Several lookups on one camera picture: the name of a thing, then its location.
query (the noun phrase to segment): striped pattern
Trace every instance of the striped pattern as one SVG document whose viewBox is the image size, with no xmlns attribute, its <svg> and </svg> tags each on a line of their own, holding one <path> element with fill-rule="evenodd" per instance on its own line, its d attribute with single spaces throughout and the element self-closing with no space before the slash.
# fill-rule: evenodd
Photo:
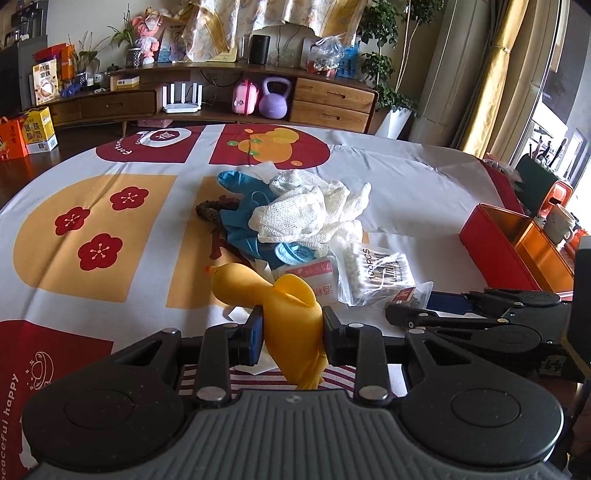
<svg viewBox="0 0 591 480">
<path fill-rule="evenodd" d="M 197 374 L 197 365 L 187 365 L 185 367 L 183 380 L 178 391 L 179 395 L 190 395 L 195 383 Z M 353 387 L 355 385 L 354 367 L 327 367 L 322 374 L 324 382 L 319 386 L 319 390 L 331 390 L 334 388 L 344 388 L 349 396 L 353 396 Z M 251 375 L 230 369 L 230 381 L 232 383 L 232 396 L 235 397 L 239 390 L 244 388 L 254 388 L 259 390 L 294 390 L 295 385 L 290 385 L 285 380 L 279 369 L 265 372 L 261 375 Z"/>
</svg>

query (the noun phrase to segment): mug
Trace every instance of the mug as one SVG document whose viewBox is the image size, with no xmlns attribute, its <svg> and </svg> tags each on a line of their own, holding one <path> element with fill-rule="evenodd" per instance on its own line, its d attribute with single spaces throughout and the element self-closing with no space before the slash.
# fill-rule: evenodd
<svg viewBox="0 0 591 480">
<path fill-rule="evenodd" d="M 569 242 L 574 236 L 575 223 L 574 217 L 562 205 L 556 204 L 546 217 L 544 233 L 554 245 L 558 245 L 562 240 Z"/>
</svg>

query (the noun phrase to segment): green plant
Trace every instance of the green plant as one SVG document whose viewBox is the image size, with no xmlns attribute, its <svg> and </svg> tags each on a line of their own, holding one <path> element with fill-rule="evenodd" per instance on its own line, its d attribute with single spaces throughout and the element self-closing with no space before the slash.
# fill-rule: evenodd
<svg viewBox="0 0 591 480">
<path fill-rule="evenodd" d="M 84 38 L 82 41 L 78 41 L 78 45 L 74 46 L 74 52 L 70 57 L 72 59 L 72 63 L 74 64 L 74 68 L 76 69 L 77 73 L 84 73 L 88 68 L 88 65 L 91 62 L 96 61 L 98 63 L 98 69 L 100 69 L 100 60 L 96 58 L 103 48 L 106 47 L 101 45 L 103 42 L 109 40 L 109 37 L 103 38 L 100 42 L 96 43 L 94 46 L 92 44 L 92 32 L 90 32 L 90 38 L 88 42 L 88 47 L 86 46 L 86 39 L 88 38 L 88 31 L 84 34 Z M 70 40 L 70 36 L 68 35 L 68 42 L 72 44 Z"/>
<path fill-rule="evenodd" d="M 408 64 L 408 52 L 414 34 L 420 25 L 430 23 L 436 11 L 445 6 L 445 0 L 406 0 L 404 14 L 401 14 L 391 0 L 372 0 L 363 11 L 359 22 L 358 34 L 363 43 L 375 40 L 378 51 L 364 53 L 361 72 L 365 79 L 372 83 L 372 86 L 379 94 L 377 107 L 379 108 L 408 108 L 416 112 L 414 99 L 407 95 L 398 93 L 402 77 Z M 395 86 L 390 85 L 390 77 L 394 72 L 392 61 L 386 55 L 382 55 L 382 47 L 392 44 L 396 48 L 398 43 L 398 18 L 405 23 L 404 50 L 402 52 L 402 64 L 398 72 Z M 411 36 L 408 36 L 409 23 L 415 22 Z"/>
<path fill-rule="evenodd" d="M 111 38 L 111 44 L 117 43 L 117 46 L 120 47 L 123 42 L 126 42 L 129 48 L 135 47 L 138 35 L 131 22 L 131 12 L 129 11 L 129 4 L 127 4 L 127 13 L 123 16 L 123 30 L 109 25 L 109 28 L 115 32 Z"/>
</svg>

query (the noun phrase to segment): kettlebell handle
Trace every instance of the kettlebell handle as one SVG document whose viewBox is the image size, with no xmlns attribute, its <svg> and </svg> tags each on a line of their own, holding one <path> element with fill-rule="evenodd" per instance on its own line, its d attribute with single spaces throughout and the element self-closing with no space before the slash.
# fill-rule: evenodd
<svg viewBox="0 0 591 480">
<path fill-rule="evenodd" d="M 283 85 L 287 86 L 287 90 L 283 94 L 283 98 L 287 100 L 287 97 L 289 97 L 291 93 L 291 82 L 283 77 L 267 77 L 265 80 L 263 80 L 262 83 L 262 92 L 265 95 L 269 95 L 269 89 L 267 88 L 267 84 L 272 82 L 282 83 Z"/>
</svg>

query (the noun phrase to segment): potted plant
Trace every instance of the potted plant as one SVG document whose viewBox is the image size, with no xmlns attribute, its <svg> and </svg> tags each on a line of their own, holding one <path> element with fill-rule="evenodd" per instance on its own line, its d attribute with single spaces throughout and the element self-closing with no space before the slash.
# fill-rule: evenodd
<svg viewBox="0 0 591 480">
<path fill-rule="evenodd" d="M 404 12 L 401 14 L 391 0 L 371 0 L 365 8 L 358 34 L 363 43 L 375 40 L 378 51 L 364 53 L 361 72 L 365 74 L 365 80 L 378 92 L 377 108 L 388 108 L 390 112 L 380 126 L 376 135 L 388 138 L 398 138 L 411 113 L 416 113 L 416 102 L 413 98 L 402 95 L 398 89 L 406 70 L 411 43 L 417 29 L 430 23 L 436 11 L 445 6 L 445 0 L 406 0 Z M 392 60 L 382 54 L 382 48 L 391 44 L 396 48 L 398 43 L 398 19 L 405 24 L 404 49 L 402 51 L 402 63 L 394 87 L 390 84 L 390 77 L 394 72 Z M 414 22 L 413 30 L 408 35 L 410 23 Z"/>
<path fill-rule="evenodd" d="M 103 38 L 100 42 L 96 43 L 95 45 L 92 44 L 92 32 L 90 32 L 90 38 L 88 42 L 88 46 L 86 46 L 86 40 L 88 38 L 88 31 L 84 34 L 84 38 L 82 41 L 78 41 L 78 45 L 74 46 L 74 52 L 72 53 L 71 60 L 74 64 L 74 69 L 76 70 L 76 80 L 75 83 L 80 83 L 82 85 L 86 84 L 87 73 L 86 70 L 90 66 L 91 63 L 96 64 L 96 69 L 100 70 L 100 60 L 97 58 L 99 52 L 105 48 L 105 46 L 101 45 L 109 40 L 109 37 Z M 70 40 L 70 36 L 68 35 L 68 42 L 71 44 L 72 41 Z"/>
<path fill-rule="evenodd" d="M 129 4 L 127 4 L 127 13 L 123 16 L 123 26 L 123 30 L 119 30 L 109 25 L 109 28 L 114 32 L 111 44 L 117 43 L 117 46 L 120 47 L 123 43 L 126 43 L 125 66 L 127 68 L 137 68 L 141 64 L 142 50 L 137 46 L 138 33 L 133 25 Z"/>
</svg>

